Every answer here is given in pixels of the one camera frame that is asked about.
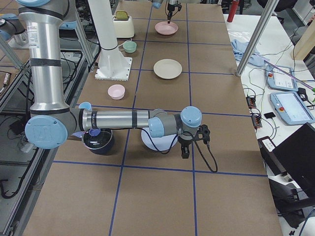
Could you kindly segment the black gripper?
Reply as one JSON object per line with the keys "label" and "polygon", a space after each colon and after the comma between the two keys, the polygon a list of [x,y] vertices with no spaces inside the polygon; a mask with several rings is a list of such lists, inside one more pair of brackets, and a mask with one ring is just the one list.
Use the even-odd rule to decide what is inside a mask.
{"label": "black gripper", "polygon": [[200,125],[195,133],[184,131],[178,137],[178,142],[181,144],[181,157],[183,159],[189,158],[189,146],[194,141],[203,141],[205,145],[210,145],[210,130],[207,125]]}
{"label": "black gripper", "polygon": [[181,11],[182,4],[178,0],[167,0],[165,4],[165,13],[167,15],[167,23],[170,24],[172,15]]}

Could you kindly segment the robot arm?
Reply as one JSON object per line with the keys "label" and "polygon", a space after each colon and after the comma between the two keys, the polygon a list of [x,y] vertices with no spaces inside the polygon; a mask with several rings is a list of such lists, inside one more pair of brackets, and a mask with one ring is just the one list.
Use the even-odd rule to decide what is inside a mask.
{"label": "robot arm", "polygon": [[[164,0],[152,0],[152,7],[159,9]],[[182,4],[178,0],[167,0],[165,4],[165,14],[167,16],[167,23],[171,23],[172,17],[182,9]]]}
{"label": "robot arm", "polygon": [[27,25],[34,86],[31,118],[25,126],[30,143],[38,148],[53,149],[78,131],[146,127],[152,138],[177,135],[183,158],[189,157],[191,143],[202,140],[209,145],[209,129],[201,123],[201,111],[194,106],[174,115],[161,109],[90,111],[71,108],[64,100],[59,29],[64,23],[76,24],[75,1],[21,0],[19,15]]}

